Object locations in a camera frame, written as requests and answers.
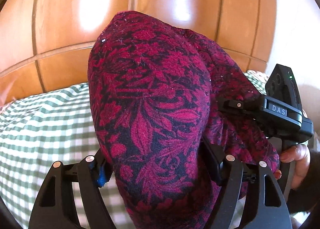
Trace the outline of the dark sleeve forearm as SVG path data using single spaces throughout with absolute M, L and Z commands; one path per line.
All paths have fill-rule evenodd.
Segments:
M 319 203 L 319 152 L 300 144 L 284 152 L 281 160 L 296 161 L 292 189 L 287 201 L 289 212 L 309 211 Z

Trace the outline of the person's right hand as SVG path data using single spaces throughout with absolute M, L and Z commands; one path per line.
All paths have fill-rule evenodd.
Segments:
M 281 163 L 291 163 L 295 161 L 291 188 L 297 189 L 305 179 L 310 166 L 310 150 L 304 144 L 293 146 L 280 154 Z

